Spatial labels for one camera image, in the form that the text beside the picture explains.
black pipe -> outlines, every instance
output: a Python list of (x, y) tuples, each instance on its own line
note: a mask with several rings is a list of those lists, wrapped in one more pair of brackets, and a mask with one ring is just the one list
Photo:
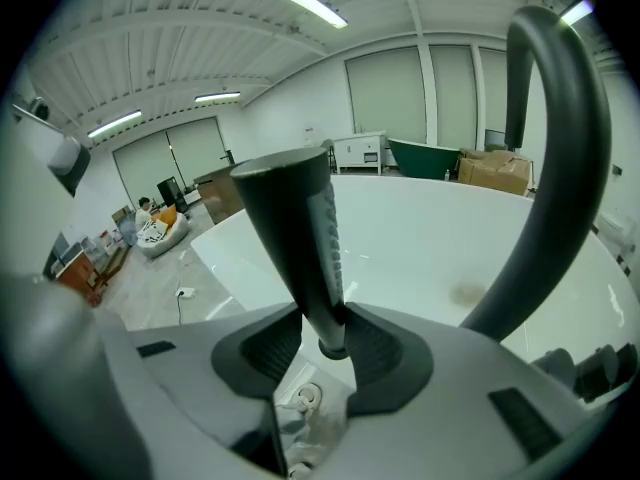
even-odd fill
[(249, 160), (231, 171), (247, 214), (331, 359), (347, 356), (338, 229), (324, 148)]
[(597, 68), (578, 34), (553, 12), (524, 7), (507, 34), (507, 128), (522, 146), (535, 59), (547, 106), (547, 144), (537, 196), (511, 256), (462, 322), (501, 341), (562, 279), (582, 247), (607, 181), (609, 106)]

sofa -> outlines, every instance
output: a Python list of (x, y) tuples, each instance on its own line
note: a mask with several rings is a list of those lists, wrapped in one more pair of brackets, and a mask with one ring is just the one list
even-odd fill
[(189, 221), (182, 213), (178, 213), (176, 221), (173, 225), (167, 229), (164, 238), (159, 242), (145, 243), (142, 240), (138, 240), (138, 247), (147, 258), (155, 258), (164, 254), (180, 240), (182, 240), (191, 229)]

freestanding bathtub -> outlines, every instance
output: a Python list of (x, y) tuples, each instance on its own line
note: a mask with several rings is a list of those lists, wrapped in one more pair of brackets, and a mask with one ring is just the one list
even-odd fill
[[(450, 325), (496, 278), (532, 206), (524, 197), (444, 181), (334, 176), (332, 182), (345, 300)], [(244, 210), (192, 246), (245, 309), (292, 301)], [(304, 320), (300, 353), (355, 386), (350, 361), (325, 358), (317, 341)], [(640, 347), (640, 304), (590, 233), (560, 284), (503, 344), (527, 362), (557, 347), (579, 362), (602, 345), (628, 342)]]

